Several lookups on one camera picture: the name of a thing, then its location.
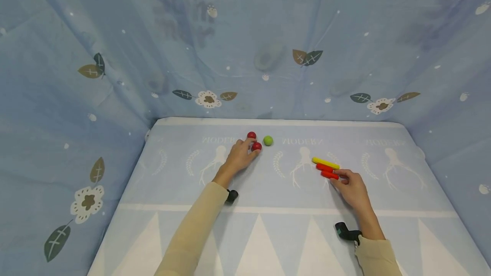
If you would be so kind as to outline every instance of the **yellow stick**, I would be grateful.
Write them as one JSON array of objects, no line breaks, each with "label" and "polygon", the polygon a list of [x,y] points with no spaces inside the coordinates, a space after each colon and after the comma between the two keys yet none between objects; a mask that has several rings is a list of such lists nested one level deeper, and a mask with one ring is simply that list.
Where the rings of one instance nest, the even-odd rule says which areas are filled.
[{"label": "yellow stick", "polygon": [[324,164],[324,165],[327,165],[329,167],[332,167],[333,169],[335,170],[338,170],[339,169],[339,165],[338,164],[335,164],[335,163],[330,163],[329,161],[326,161],[326,160],[322,160],[322,159],[319,159],[319,158],[316,158],[316,157],[313,157],[312,158],[312,162],[314,163],[320,163],[320,164]]}]

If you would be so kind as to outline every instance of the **white flower pattern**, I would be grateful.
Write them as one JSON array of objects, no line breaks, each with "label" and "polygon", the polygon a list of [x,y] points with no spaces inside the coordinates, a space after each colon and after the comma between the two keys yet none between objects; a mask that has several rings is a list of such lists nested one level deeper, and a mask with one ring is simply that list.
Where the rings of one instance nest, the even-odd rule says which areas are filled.
[{"label": "white flower pattern", "polygon": [[222,105],[222,102],[218,100],[217,95],[212,91],[199,92],[196,103],[208,109],[220,107]]},{"label": "white flower pattern", "polygon": [[75,201],[70,207],[70,213],[77,216],[75,223],[82,224],[91,214],[96,214],[102,208],[103,195],[103,186],[96,186],[94,189],[86,187],[75,192]]},{"label": "white flower pattern", "polygon": [[387,112],[389,111],[390,108],[394,105],[394,101],[396,101],[395,98],[387,99],[387,98],[380,98],[377,99],[376,102],[371,102],[367,105],[367,108],[372,111],[373,114],[379,115],[382,112]]}]

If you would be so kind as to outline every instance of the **sleeve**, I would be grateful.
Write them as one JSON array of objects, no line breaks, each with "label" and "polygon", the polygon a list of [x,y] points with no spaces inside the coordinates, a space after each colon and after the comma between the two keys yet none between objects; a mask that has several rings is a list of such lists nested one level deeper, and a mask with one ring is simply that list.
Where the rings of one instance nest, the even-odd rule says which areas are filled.
[{"label": "sleeve", "polygon": [[401,276],[396,256],[388,240],[368,240],[358,236],[355,255],[365,276]]},{"label": "sleeve", "polygon": [[214,221],[228,192],[217,183],[206,185],[177,228],[155,276],[192,276]]}]

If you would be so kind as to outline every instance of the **fabric wall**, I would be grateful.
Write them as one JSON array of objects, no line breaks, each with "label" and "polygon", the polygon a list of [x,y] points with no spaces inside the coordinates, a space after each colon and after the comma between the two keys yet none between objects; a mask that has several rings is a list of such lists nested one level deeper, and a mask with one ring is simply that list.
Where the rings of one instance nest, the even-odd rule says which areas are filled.
[{"label": "fabric wall", "polygon": [[85,275],[168,116],[400,122],[490,262],[490,5],[0,0],[0,271]]}]

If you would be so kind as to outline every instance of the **green ball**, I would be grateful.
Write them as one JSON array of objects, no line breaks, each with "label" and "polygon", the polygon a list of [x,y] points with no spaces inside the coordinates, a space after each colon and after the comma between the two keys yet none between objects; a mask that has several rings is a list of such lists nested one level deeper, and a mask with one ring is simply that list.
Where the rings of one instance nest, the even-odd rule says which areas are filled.
[{"label": "green ball", "polygon": [[263,138],[263,143],[266,146],[271,146],[271,145],[273,145],[273,138],[270,137],[270,136],[266,136],[266,137]]}]

